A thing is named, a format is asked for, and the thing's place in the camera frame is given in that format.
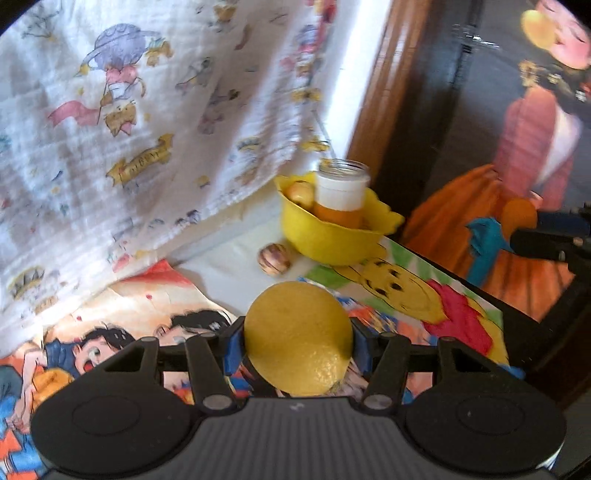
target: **woman figure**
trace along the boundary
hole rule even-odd
[[[521,25],[527,39],[559,64],[519,64],[525,94],[505,113],[493,163],[433,194],[413,212],[402,236],[409,249],[464,278],[473,262],[466,225],[479,218],[500,221],[514,198],[530,199],[538,210],[559,210],[583,125],[591,125],[589,33],[557,0],[539,0]],[[571,280],[564,264],[501,251],[482,288],[539,321]]]

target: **wooden door frame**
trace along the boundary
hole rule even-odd
[[[347,158],[375,180],[388,149],[433,0],[392,0]]]

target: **cartoon girl illustration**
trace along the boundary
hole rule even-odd
[[[512,199],[529,199],[538,210],[563,205],[583,126],[591,125],[589,33],[557,0],[538,0],[521,27],[549,65],[519,64],[525,93],[505,112],[492,163],[445,185],[420,205],[402,236],[409,249],[464,278],[473,264],[468,223],[500,221]],[[566,265],[501,251],[482,288],[536,320],[571,282]]]
[[[77,100],[66,102],[49,115],[53,126],[69,117],[74,118],[78,125],[96,125],[103,107],[118,100],[129,100],[136,91],[143,97],[146,85],[138,75],[136,64],[146,52],[151,58],[151,66],[157,64],[154,55],[163,53],[168,58],[173,55],[170,44],[159,32],[144,31],[124,23],[107,28],[97,37],[95,49],[84,57],[78,72],[78,75],[87,75],[92,70],[105,72],[105,90],[100,107],[89,109]],[[126,125],[125,131],[131,131],[131,123]]]

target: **anime character print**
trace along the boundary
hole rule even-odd
[[[49,120],[54,127],[67,118],[73,118],[79,126],[91,126],[97,125],[104,114],[114,137],[121,131],[130,135],[135,125],[135,102],[147,92],[139,75],[139,60],[146,55],[147,66],[155,67],[161,57],[170,59],[173,54],[170,43],[157,31],[126,23],[107,28],[97,37],[94,50],[83,58],[77,74],[104,72],[105,87],[99,104],[88,108],[78,100],[70,100],[52,111]]]

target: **small fruit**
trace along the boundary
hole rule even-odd
[[[281,244],[269,244],[259,250],[258,262],[263,272],[272,277],[285,273],[291,267],[287,248]]]
[[[314,186],[308,181],[298,180],[292,183],[283,194],[304,210],[310,211],[314,206]]]
[[[347,313],[326,290],[283,282],[261,293],[244,320],[248,358],[273,387],[302,397],[341,382],[353,353]]]

